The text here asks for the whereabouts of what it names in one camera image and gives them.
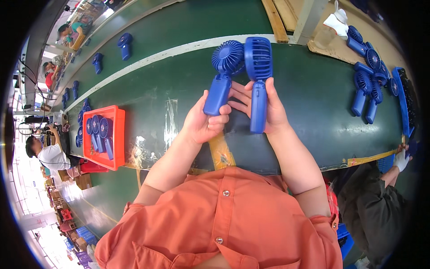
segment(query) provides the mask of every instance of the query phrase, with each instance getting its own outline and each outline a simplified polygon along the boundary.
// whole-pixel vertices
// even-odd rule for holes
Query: person
[[[40,73],[45,74],[45,84],[46,78],[49,76],[49,73],[51,70],[54,71],[52,75],[50,75],[51,82],[55,80],[58,76],[59,71],[61,68],[66,64],[66,56],[65,55],[55,55],[51,61],[44,62],[42,66],[40,67]]]
[[[355,244],[379,268],[390,256],[406,226],[411,202],[394,187],[412,156],[409,146],[397,148],[393,166],[381,174],[376,161],[340,169],[333,181],[339,213]]]
[[[229,101],[215,117],[203,113],[204,91],[134,202],[98,242],[101,268],[342,268],[338,216],[330,214],[322,174],[289,125],[273,78],[266,81],[264,132],[283,182],[238,167],[187,175],[232,108],[250,116],[252,85],[233,82],[229,97],[242,103]]]
[[[92,26],[92,22],[85,24],[83,22],[75,22],[70,26],[69,24],[63,24],[58,28],[57,32],[57,41],[66,37],[67,42],[69,43],[69,47],[73,47],[73,40],[76,40],[80,35],[87,35],[90,28]]]
[[[25,142],[27,156],[30,158],[35,156],[45,167],[51,170],[67,170],[77,166],[80,158],[71,155],[67,156],[62,150],[57,129],[49,125],[49,130],[54,134],[55,144],[42,147],[40,140],[30,136]]]

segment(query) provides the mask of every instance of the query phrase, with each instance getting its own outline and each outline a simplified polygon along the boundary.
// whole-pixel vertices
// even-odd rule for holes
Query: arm
[[[224,105],[220,116],[209,117],[203,113],[207,95],[205,90],[190,110],[170,148],[149,171],[134,203],[155,204],[161,194],[182,184],[202,144],[222,132],[231,107]]]
[[[52,125],[49,125],[48,127],[49,127],[49,130],[51,131],[51,133],[55,137],[55,144],[58,144],[58,146],[60,147],[60,150],[63,151],[63,149],[61,148],[60,135],[58,134],[57,129],[52,127]]]
[[[394,187],[396,184],[397,176],[399,175],[400,170],[397,166],[391,167],[388,172],[381,176],[381,180],[385,181],[385,187],[391,185]]]
[[[229,96],[243,104],[229,101],[228,104],[250,117],[251,81],[246,86],[232,83]],[[298,201],[307,217],[330,216],[324,179],[314,158],[289,125],[284,106],[273,85],[273,78],[266,80],[267,121],[264,132],[275,151],[281,166],[282,178]]]
[[[394,157],[393,167],[391,167],[388,172],[381,176],[381,180],[385,181],[385,187],[389,185],[394,187],[399,173],[402,172],[408,165],[408,162],[412,160],[412,156],[405,158],[406,151],[408,149],[409,145],[405,144],[399,145],[397,147],[397,153]]]

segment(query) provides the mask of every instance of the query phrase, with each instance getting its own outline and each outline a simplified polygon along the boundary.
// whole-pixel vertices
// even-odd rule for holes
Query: white stripe
[[[97,83],[93,88],[89,89],[83,95],[81,95],[76,101],[74,101],[65,110],[65,112],[70,111],[74,106],[76,106],[79,102],[83,101],[85,98],[90,96],[95,91],[108,85],[109,83],[111,83],[115,79],[118,79],[118,78],[120,78],[120,77],[134,71],[134,70],[137,70],[137,69],[142,68],[144,66],[150,65],[154,62],[166,59],[168,57],[173,57],[176,55],[180,55],[183,53],[187,53],[187,52],[195,51],[195,50],[199,50],[199,49],[216,47],[216,46],[219,46],[220,44],[222,44],[223,42],[225,42],[227,40],[237,40],[241,43],[245,43],[245,39],[247,37],[254,37],[254,36],[266,37],[268,40],[270,40],[271,43],[276,43],[275,36],[273,34],[241,34],[241,35],[230,35],[230,36],[225,36],[225,37],[209,38],[209,39],[205,39],[205,40],[200,40],[200,41],[176,46],[176,47],[171,48],[171,49],[166,49],[162,52],[156,53],[156,54],[151,55],[149,57],[146,57],[140,61],[137,61],[137,62],[119,70],[118,72],[110,75],[109,77],[105,78],[101,82]]]

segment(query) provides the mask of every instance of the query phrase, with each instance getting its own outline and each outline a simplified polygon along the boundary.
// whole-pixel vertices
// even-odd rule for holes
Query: human hand
[[[239,111],[251,117],[251,96],[252,86],[254,81],[248,82],[245,86],[232,81],[228,97],[235,97],[243,104],[228,101],[228,104]],[[267,118],[266,118],[266,134],[273,133],[289,125],[287,115],[285,113],[284,105],[278,97],[275,86],[273,85],[273,78],[270,77],[266,80],[267,92]]]
[[[188,112],[185,118],[184,127],[181,132],[185,132],[186,137],[190,137],[197,144],[202,144],[209,141],[212,137],[216,136],[224,129],[224,124],[229,120],[228,114],[231,113],[229,105],[223,105],[219,109],[219,116],[208,116],[203,113],[206,99],[208,97],[208,90],[205,90],[203,96],[197,101]]]
[[[397,166],[399,169],[399,172],[402,172],[406,168],[408,162],[412,160],[412,156],[408,156],[405,158],[406,151],[408,149],[409,149],[409,145],[405,145],[404,143],[397,147],[397,154],[394,157],[393,166]]]

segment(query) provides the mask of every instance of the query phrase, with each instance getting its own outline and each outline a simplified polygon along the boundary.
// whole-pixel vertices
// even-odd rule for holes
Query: black hair
[[[29,138],[27,138],[27,140],[25,141],[25,152],[27,153],[27,156],[29,158],[36,156],[36,153],[34,152],[33,149],[31,149],[32,145],[34,144],[34,140],[36,139],[35,136],[30,136]]]
[[[64,32],[68,27],[69,27],[69,24],[65,23],[62,26],[60,26],[60,28],[58,28],[58,32]]]

